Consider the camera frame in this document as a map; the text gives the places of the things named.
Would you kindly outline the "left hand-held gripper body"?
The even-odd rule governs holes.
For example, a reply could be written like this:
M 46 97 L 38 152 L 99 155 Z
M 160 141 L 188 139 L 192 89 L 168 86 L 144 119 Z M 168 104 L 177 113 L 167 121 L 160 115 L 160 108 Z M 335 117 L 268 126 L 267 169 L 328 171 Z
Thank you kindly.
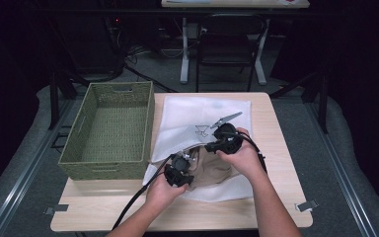
M 179 152 L 169 156 L 170 164 L 166 165 L 164 175 L 171 187 L 190 185 L 194 176 L 190 174 L 190 165 L 194 159 L 188 152 Z

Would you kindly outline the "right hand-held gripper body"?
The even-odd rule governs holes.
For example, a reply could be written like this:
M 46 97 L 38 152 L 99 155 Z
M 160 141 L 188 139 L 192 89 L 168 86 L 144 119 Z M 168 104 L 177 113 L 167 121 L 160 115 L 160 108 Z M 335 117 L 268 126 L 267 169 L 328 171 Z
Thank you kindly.
M 230 123 L 231 119 L 240 116 L 242 112 L 235 113 L 233 115 L 220 118 L 216 123 L 214 123 L 211 128 L 215 128 L 213 136 L 216 138 L 214 142 L 219 142 L 216 148 L 219 148 L 225 154 L 236 153 L 243 142 L 243 139 L 238 134 L 235 126 Z

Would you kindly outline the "beige garment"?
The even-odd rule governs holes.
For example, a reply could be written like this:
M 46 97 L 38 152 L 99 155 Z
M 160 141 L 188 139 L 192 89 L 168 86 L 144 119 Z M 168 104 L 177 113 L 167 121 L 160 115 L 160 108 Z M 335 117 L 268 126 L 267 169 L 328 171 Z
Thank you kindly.
M 202 146 L 191 149 L 189 154 L 193 158 L 189 167 L 189 174 L 193 176 L 193 181 L 189 185 L 191 191 L 221 184 L 238 175 L 229 163 L 223 161 L 217 154 L 207 152 Z

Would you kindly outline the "white mesh laundry bag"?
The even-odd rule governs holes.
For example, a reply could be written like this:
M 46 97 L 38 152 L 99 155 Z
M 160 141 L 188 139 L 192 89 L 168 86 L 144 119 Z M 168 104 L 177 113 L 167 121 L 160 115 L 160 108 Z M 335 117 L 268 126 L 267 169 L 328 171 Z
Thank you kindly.
M 251 103 L 249 101 L 207 97 L 168 96 L 164 100 L 162 119 L 154 151 L 143 181 L 147 183 L 160 164 L 171 154 L 187 151 L 213 142 L 215 128 L 211 126 L 220 118 L 242 112 L 230 123 L 247 131 L 252 129 Z M 251 198 L 253 191 L 247 178 L 238 172 L 233 178 L 221 184 L 190 188 L 184 198 L 218 202 L 239 198 Z

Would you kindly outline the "green woven basket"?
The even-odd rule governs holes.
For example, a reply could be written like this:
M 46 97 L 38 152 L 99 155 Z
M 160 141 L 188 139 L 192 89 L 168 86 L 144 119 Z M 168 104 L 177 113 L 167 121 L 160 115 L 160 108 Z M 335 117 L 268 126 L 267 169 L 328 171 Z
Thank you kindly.
M 92 83 L 59 159 L 72 180 L 139 180 L 151 154 L 151 82 Z

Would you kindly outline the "person's right hand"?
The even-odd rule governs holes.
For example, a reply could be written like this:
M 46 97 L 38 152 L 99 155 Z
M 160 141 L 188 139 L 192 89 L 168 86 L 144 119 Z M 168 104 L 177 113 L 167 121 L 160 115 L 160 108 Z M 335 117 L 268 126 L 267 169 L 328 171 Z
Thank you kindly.
M 250 182 L 258 181 L 266 177 L 258 152 L 247 140 L 244 140 L 240 149 L 234 154 L 226 154 L 218 150 L 216 154 L 225 162 L 230 163 L 239 173 Z

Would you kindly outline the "person's left hand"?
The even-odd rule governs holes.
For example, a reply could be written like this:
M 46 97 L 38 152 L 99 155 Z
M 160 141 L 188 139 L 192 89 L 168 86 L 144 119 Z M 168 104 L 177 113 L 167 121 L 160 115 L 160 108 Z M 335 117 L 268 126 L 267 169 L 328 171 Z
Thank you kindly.
M 162 212 L 178 196 L 182 195 L 188 187 L 188 185 L 173 187 L 167 182 L 165 175 L 161 174 L 150 185 L 145 203 L 155 211 Z

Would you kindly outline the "black folding chair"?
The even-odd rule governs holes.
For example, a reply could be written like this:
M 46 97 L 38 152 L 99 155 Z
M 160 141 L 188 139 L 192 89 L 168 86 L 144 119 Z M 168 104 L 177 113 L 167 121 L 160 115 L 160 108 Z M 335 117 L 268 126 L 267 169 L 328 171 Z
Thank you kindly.
M 204 17 L 197 25 L 195 90 L 199 91 L 200 66 L 250 67 L 246 91 L 251 90 L 266 20 L 256 14 L 218 13 Z

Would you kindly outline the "black metal stand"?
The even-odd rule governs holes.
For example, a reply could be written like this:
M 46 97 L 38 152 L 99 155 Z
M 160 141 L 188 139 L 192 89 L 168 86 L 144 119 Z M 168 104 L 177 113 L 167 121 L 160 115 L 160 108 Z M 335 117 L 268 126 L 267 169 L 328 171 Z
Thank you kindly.
M 320 126 L 323 133 L 327 133 L 327 102 L 329 80 L 324 73 L 312 72 L 303 78 L 300 78 L 286 86 L 283 86 L 281 89 L 271 93 L 269 96 L 272 99 L 279 98 L 303 84 L 305 84 L 306 87 L 301 95 L 301 100 L 303 103 L 313 103 L 316 98 L 319 98 L 318 125 Z
M 90 85 L 88 80 L 69 70 L 54 71 L 50 76 L 49 90 L 51 120 L 49 129 L 53 129 L 59 121 L 58 92 L 61 92 L 67 100 L 75 99 L 78 93 L 73 86 L 74 83 L 79 83 L 85 87 Z

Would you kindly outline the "grey tape strip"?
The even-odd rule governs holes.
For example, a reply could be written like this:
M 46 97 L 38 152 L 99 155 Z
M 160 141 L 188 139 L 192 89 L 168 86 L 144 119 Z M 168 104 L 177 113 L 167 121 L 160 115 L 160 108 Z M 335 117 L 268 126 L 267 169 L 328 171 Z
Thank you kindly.
M 58 211 L 66 211 L 68 204 L 56 204 L 55 206 L 49 206 L 44 210 L 45 215 L 54 215 Z
M 295 208 L 300 212 L 312 211 L 314 208 L 318 206 L 319 204 L 314 199 L 295 204 Z

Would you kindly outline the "white-legged desk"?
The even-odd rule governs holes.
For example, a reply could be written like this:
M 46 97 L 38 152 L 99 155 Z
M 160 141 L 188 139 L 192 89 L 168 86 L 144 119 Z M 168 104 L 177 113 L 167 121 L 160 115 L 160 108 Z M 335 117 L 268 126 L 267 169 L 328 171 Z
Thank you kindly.
M 250 10 L 291 10 L 307 9 L 310 7 L 309 0 L 298 0 L 297 4 L 284 6 L 278 0 L 161 0 L 164 9 L 250 9 Z M 188 44 L 188 22 L 187 17 L 182 17 L 182 36 L 183 36 L 183 57 L 180 82 L 187 84 L 189 81 L 190 59 Z M 255 69 L 257 72 L 258 83 L 266 85 L 265 74 L 261 64 L 261 55 L 265 44 L 265 36 L 261 38 L 260 49 L 256 59 Z

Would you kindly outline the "black equipment cabinet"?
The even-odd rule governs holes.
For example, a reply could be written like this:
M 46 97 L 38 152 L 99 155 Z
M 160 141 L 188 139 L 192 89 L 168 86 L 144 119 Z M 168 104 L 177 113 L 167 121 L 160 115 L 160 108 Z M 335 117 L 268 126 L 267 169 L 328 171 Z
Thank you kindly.
M 56 21 L 72 61 L 81 74 L 122 73 L 123 57 L 114 50 L 104 18 L 65 15 L 58 16 Z

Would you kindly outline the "aluminium floor rail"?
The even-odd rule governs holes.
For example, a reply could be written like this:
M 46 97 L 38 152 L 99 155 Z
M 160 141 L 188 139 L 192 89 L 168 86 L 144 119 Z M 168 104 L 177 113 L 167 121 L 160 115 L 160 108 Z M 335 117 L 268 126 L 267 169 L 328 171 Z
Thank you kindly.
M 362 237 L 378 237 L 371 221 L 368 218 L 363 204 L 353 187 L 348 174 L 341 162 L 340 156 L 331 141 L 327 132 L 321 128 L 318 120 L 318 112 L 313 104 L 305 104 L 306 111 L 312 120 L 313 125 L 316 127 L 321 140 L 323 141 L 327 152 L 329 153 L 329 162 L 332 165 L 335 177 L 341 188 L 342 195 L 348 205 L 348 208 L 355 220 L 355 223 L 361 233 Z
M 40 140 L 38 150 L 33 158 L 27 163 L 23 172 L 19 175 L 11 191 L 7 194 L 4 202 L 0 207 L 0 237 L 7 228 L 9 222 L 17 211 L 31 183 L 33 182 L 38 169 L 43 162 L 43 156 L 50 148 L 51 141 L 56 137 L 57 131 L 63 125 L 66 117 L 69 115 L 74 102 L 67 100 L 60 106 L 59 119 L 52 127 L 48 129 L 44 137 Z

